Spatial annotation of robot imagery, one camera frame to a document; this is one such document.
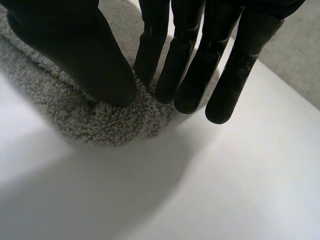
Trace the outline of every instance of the white table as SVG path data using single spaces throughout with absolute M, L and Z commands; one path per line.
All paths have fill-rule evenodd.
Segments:
M 320 112 L 260 62 L 228 123 L 201 109 L 118 149 L 66 142 L 0 75 L 0 239 L 320 239 L 319 144 Z

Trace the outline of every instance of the black glove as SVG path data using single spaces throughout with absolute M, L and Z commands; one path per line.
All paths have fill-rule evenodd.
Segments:
M 113 106 L 129 106 L 137 94 L 133 72 L 98 3 L 0 0 L 15 34 L 57 64 L 84 92 Z
M 262 48 L 281 27 L 284 18 L 304 1 L 171 0 L 175 32 L 158 80 L 156 98 L 164 104 L 174 100 L 181 113 L 195 112 L 240 18 L 233 50 L 205 111 L 211 122 L 225 123 Z M 145 24 L 134 69 L 148 85 L 167 36 L 170 0 L 139 0 L 139 3 Z M 187 69 L 203 10 L 202 39 Z

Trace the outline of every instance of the gray towel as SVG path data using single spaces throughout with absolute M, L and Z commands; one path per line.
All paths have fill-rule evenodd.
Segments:
M 144 28 L 140 10 L 128 0 L 100 0 L 99 8 L 132 66 Z M 171 39 L 167 38 L 150 88 L 136 79 L 136 101 L 130 107 L 117 108 L 86 95 L 65 72 L 20 41 L 0 6 L 0 71 L 64 137 L 102 147 L 155 137 L 181 116 L 173 105 L 161 104 L 154 97 Z M 201 106 L 209 100 L 217 81 L 216 72 Z

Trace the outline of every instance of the fingertip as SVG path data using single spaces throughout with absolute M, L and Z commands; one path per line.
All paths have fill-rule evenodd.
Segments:
M 208 104 L 205 108 L 205 116 L 211 123 L 222 125 L 231 118 L 232 113 Z

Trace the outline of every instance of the towel fabric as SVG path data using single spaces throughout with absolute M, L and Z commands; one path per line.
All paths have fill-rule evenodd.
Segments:
M 140 10 L 129 0 L 100 0 L 99 8 L 133 66 L 144 29 Z M 146 88 L 136 79 L 135 102 L 117 108 L 86 95 L 65 72 L 19 40 L 9 27 L 6 10 L 0 6 L 0 71 L 64 137 L 102 147 L 155 137 L 181 116 L 173 105 L 161 104 L 154 97 L 171 39 L 168 36 L 151 86 Z M 201 106 L 209 100 L 218 77 L 216 72 Z

